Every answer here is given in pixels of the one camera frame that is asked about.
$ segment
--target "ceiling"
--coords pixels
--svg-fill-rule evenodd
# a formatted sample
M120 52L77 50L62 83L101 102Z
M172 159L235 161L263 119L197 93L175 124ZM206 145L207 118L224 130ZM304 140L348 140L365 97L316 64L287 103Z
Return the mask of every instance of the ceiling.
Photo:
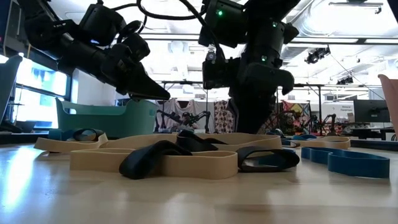
M66 3L64 0L53 0L50 5L62 19L73 19L79 23L87 7L95 2L68 0ZM200 10L202 0L190 2ZM339 79L354 74L354 84L380 85L377 79L379 72L397 70L398 23L387 1L367 1L382 4L379 14L375 13L377 7L339 7L334 5L337 2L346 0L301 0L289 13L284 22L293 23L300 35L282 49L282 68L292 72L296 83L336 84ZM131 1L104 0L108 7L128 3ZM178 0L143 0L142 4L156 14L190 15ZM120 10L119 13L126 22L143 19L143 14L134 7ZM197 20L164 21L149 18L146 27L142 36L147 39L151 54L142 62L154 80L186 78L201 81L201 63L208 49L197 44L201 27ZM304 62L308 51L327 45L330 46L331 55L316 64ZM240 45L231 49L223 46L223 49L227 57L238 57L243 47Z

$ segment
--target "teal container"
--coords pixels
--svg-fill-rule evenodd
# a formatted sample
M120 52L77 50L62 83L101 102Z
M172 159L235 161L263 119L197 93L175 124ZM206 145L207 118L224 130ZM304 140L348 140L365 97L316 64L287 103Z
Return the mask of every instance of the teal container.
M147 100L132 101L126 106L88 106L67 101L57 102L58 128L62 131L78 128L99 129L111 138L125 138L154 131L157 105ZM73 109L70 114L65 109Z

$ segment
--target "table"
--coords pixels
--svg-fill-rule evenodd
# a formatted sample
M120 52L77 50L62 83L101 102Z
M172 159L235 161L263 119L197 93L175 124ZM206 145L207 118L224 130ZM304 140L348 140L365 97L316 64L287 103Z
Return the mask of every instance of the table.
M328 172L303 160L289 172L224 180L69 171L69 156L0 146L0 223L383 223L398 220L398 153L391 179Z
M353 136L359 139L380 138L386 140L386 133L394 133L394 128L352 128Z

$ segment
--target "white sign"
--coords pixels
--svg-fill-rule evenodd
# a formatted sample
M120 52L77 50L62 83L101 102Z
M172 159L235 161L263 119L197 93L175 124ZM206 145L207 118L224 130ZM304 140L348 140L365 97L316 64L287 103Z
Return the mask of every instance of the white sign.
M329 114L336 114L337 118L347 118L348 113L354 114L354 103L324 103L322 104L322 119Z

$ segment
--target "monitor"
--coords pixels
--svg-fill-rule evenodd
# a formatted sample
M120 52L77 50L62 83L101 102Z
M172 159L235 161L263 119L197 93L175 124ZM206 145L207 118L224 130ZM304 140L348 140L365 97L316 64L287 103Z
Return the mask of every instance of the monitor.
M355 122L391 122L385 100L354 100Z

